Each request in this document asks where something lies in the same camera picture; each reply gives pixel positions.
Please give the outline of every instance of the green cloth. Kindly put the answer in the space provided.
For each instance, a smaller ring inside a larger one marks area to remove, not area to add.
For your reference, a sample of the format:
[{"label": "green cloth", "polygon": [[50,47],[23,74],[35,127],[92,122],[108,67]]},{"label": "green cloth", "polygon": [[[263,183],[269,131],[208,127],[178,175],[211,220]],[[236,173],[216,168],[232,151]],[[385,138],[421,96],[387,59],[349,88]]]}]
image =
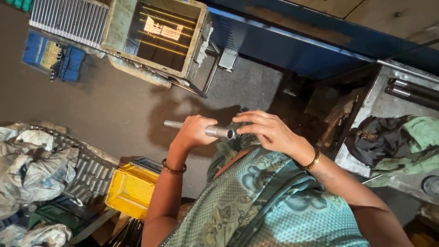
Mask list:
[{"label": "green cloth", "polygon": [[387,186],[389,179],[399,173],[428,173],[439,168],[439,120],[429,116],[411,115],[403,129],[409,134],[411,154],[402,158],[384,158],[375,166],[371,177],[383,176],[368,182],[369,187]]}]

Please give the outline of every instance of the hand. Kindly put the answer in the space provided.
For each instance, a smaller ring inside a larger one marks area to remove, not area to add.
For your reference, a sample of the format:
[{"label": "hand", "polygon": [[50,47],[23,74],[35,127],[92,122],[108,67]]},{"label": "hand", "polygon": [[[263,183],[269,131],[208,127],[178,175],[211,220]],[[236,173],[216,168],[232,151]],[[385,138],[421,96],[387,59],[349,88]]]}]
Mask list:
[{"label": "hand", "polygon": [[217,123],[218,121],[215,119],[200,115],[188,116],[171,145],[189,151],[193,147],[210,144],[218,138],[207,136],[205,129],[207,126]]},{"label": "hand", "polygon": [[236,123],[252,122],[236,132],[256,134],[265,149],[285,153],[303,166],[309,165],[314,159],[315,151],[311,144],[294,134],[276,115],[256,110],[240,113],[232,120]]}]

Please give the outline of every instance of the bracelet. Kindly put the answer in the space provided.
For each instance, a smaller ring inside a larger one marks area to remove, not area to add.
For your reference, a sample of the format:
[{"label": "bracelet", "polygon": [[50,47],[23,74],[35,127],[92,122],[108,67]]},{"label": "bracelet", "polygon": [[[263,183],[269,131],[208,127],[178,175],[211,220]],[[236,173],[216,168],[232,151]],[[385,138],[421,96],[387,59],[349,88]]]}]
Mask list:
[{"label": "bracelet", "polygon": [[320,149],[318,149],[318,148],[314,148],[314,150],[316,151],[316,156],[314,157],[314,160],[311,162],[311,164],[309,164],[305,167],[302,167],[302,170],[307,171],[307,170],[313,168],[314,166],[316,166],[317,163],[319,163],[320,157],[322,157],[322,152],[320,152]]},{"label": "bracelet", "polygon": [[187,170],[187,166],[186,166],[186,164],[184,164],[183,170],[180,170],[180,171],[172,170],[171,168],[166,166],[166,159],[164,159],[162,161],[162,170],[165,170],[171,174],[180,175],[180,174],[183,174]]}]

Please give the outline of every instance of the metal bracket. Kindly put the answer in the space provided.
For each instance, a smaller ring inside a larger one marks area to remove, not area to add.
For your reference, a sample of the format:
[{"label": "metal bracket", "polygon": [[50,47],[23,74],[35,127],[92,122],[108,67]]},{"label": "metal bracket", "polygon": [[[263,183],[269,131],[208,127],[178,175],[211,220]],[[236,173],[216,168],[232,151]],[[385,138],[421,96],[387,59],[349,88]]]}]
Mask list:
[{"label": "metal bracket", "polygon": [[225,48],[223,54],[221,54],[221,59],[219,60],[218,66],[228,72],[232,72],[237,56],[237,51],[234,51],[230,48]]}]

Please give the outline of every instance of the yellow plastic crate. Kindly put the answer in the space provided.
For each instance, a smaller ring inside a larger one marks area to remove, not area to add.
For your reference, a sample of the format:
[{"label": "yellow plastic crate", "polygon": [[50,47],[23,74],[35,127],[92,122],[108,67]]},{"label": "yellow plastic crate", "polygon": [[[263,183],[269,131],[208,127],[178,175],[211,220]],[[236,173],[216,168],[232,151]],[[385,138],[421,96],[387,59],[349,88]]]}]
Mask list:
[{"label": "yellow plastic crate", "polygon": [[105,204],[131,217],[144,220],[157,179],[157,174],[127,164],[114,172]]}]

